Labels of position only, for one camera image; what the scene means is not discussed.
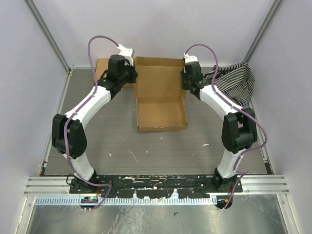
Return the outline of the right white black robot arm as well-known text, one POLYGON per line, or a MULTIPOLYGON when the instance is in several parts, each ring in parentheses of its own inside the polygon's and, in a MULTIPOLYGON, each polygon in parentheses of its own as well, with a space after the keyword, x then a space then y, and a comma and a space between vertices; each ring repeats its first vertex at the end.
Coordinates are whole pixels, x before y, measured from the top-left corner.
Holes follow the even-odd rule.
POLYGON ((223 120, 221 141, 225 148, 220 164, 213 176, 213 185, 219 192, 226 192, 234 186, 237 167, 242 160, 242 153, 257 141, 255 122, 251 108, 242 108, 216 86, 204 80, 199 62, 186 61, 181 71, 182 89, 189 90, 199 100, 208 104, 223 120))

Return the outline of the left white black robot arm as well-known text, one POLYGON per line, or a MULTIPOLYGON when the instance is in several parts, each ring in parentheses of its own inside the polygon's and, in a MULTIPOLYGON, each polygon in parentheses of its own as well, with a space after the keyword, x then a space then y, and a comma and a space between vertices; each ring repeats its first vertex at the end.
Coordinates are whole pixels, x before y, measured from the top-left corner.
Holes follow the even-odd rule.
POLYGON ((126 83, 135 83, 137 72, 133 56, 112 55, 108 68, 90 93, 72 110, 52 120, 52 146, 65 158, 74 173, 74 184, 86 193, 102 187, 86 155, 85 127, 94 115, 109 103, 126 83))

